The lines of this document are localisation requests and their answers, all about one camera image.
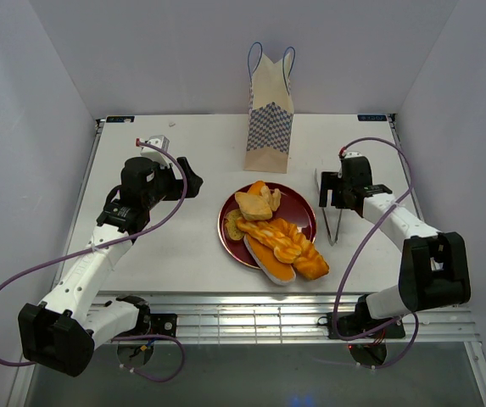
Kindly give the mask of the pale triangular bread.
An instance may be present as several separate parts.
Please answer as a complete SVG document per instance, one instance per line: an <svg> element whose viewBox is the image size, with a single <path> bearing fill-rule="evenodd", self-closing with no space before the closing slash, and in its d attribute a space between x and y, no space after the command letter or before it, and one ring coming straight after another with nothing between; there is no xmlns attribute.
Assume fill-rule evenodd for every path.
<svg viewBox="0 0 486 407"><path fill-rule="evenodd" d="M235 201L245 220L269 220L273 216L271 207L261 196L236 192Z"/></svg>

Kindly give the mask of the beige ridged long bread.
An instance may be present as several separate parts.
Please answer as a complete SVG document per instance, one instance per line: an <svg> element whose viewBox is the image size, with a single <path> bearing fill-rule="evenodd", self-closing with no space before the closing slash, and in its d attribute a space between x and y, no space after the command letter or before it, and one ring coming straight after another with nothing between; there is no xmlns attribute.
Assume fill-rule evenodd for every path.
<svg viewBox="0 0 486 407"><path fill-rule="evenodd" d="M278 188L271 190L264 185L260 189L260 196L267 202L272 212L276 212L280 207L282 194Z"/></svg>

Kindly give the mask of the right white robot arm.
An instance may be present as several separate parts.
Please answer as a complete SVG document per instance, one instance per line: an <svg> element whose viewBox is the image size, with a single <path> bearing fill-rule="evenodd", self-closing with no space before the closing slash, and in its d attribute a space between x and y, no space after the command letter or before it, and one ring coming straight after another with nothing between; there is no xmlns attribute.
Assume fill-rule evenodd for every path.
<svg viewBox="0 0 486 407"><path fill-rule="evenodd" d="M397 247L401 261L396 285L361 296L349 315L332 312L335 337L373 337L410 313L467 303L472 289L462 236L439 231L399 205L388 187L374 183L365 156L348 153L340 163L339 171L320 175L320 207L354 211Z"/></svg>

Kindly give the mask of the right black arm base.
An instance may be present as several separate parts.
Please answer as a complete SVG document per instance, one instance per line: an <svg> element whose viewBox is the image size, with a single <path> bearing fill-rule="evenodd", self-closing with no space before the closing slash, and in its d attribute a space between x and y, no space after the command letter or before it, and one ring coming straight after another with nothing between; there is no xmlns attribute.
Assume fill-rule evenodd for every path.
<svg viewBox="0 0 486 407"><path fill-rule="evenodd" d="M334 330L333 312L328 312L318 318L317 325L327 329L327 337L329 339L339 339L338 334L346 337L355 336L364 332L369 332L371 329L374 329L387 321L389 321L389 318L358 322L354 315L340 313L337 320L337 330ZM366 335L366 338L402 339L405 338L405 329L401 321L396 321L391 325L384 327L381 331L376 331L372 333L372 335Z"/></svg>

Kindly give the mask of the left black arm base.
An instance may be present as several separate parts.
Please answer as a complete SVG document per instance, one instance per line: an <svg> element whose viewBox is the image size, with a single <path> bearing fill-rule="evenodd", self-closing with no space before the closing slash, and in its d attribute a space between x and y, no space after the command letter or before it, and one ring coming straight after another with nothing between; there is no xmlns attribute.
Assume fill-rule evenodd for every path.
<svg viewBox="0 0 486 407"><path fill-rule="evenodd" d="M131 326L131 330L120 334L122 337L148 334L176 337L177 314L153 313L149 303L135 295L118 297L116 300L131 304L138 309L137 321Z"/></svg>

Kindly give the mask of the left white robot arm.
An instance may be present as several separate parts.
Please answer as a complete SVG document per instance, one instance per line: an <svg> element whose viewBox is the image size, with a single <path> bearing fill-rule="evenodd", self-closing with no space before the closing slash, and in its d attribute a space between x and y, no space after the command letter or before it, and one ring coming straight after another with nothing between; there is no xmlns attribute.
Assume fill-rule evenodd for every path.
<svg viewBox="0 0 486 407"><path fill-rule="evenodd" d="M79 376L96 348L114 337L145 337L151 331L150 308L137 296L92 303L116 263L129 251L162 201L194 198L203 184L187 159L177 158L184 175L146 157L125 162L120 184L108 194L87 244L59 284L38 304L26 304L18 315L23 354L29 361Z"/></svg>

